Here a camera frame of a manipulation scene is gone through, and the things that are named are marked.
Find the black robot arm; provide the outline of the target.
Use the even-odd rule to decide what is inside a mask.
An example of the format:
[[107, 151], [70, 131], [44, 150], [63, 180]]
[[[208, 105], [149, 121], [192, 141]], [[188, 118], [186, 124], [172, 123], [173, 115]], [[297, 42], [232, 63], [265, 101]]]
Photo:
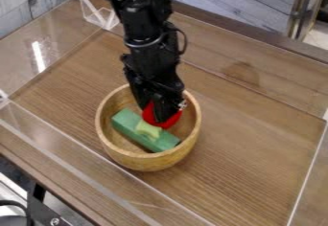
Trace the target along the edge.
[[186, 46], [184, 33], [169, 21], [170, 0], [107, 0], [123, 26], [129, 52], [121, 56], [123, 71], [143, 120], [165, 125], [177, 120], [185, 103], [185, 84], [177, 74]]

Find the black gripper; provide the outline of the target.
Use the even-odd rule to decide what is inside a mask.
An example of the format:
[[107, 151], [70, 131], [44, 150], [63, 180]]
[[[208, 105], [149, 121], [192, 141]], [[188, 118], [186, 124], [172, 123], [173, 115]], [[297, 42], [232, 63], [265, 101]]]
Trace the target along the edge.
[[153, 101], [156, 122], [164, 123], [178, 112], [184, 101], [185, 83], [177, 74], [184, 54], [178, 35], [161, 34], [146, 39], [126, 36], [125, 45], [130, 52], [121, 59], [137, 104], [145, 109]]

